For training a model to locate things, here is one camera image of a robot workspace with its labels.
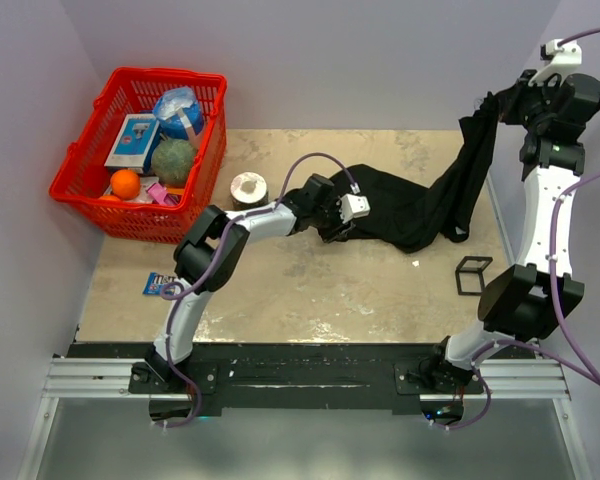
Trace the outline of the black t-shirt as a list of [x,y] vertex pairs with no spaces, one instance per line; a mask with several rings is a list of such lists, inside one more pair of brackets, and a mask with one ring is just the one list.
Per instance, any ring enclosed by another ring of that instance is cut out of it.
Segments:
[[358,182],[371,210],[353,222],[349,240],[381,240],[405,253],[429,246],[441,234],[454,243],[468,239],[471,217],[493,160],[499,96],[489,93],[470,116],[459,120],[463,145],[457,158],[429,187],[367,164],[330,179],[340,197]]

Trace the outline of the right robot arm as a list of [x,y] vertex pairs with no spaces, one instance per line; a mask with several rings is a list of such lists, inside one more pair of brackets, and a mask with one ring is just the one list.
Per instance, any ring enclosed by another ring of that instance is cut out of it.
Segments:
[[600,81],[552,74],[534,86],[524,71],[497,94],[500,122],[525,131],[520,161],[525,191],[522,244],[516,262],[483,290],[476,322],[445,338],[418,371],[439,393],[467,385],[475,370],[507,346],[528,346],[564,328],[584,296],[574,280],[569,234],[571,209],[584,172],[579,137],[600,110]]

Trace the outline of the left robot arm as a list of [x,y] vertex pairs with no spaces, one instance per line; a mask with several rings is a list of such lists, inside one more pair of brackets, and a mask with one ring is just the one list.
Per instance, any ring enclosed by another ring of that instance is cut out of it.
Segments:
[[187,363],[202,314],[213,294],[228,283],[248,245],[309,228],[333,241],[369,211],[357,183],[338,193],[331,180],[318,174],[265,206],[243,211],[207,207],[174,252],[176,279],[162,294],[171,306],[145,357],[153,382],[176,392],[191,380]]

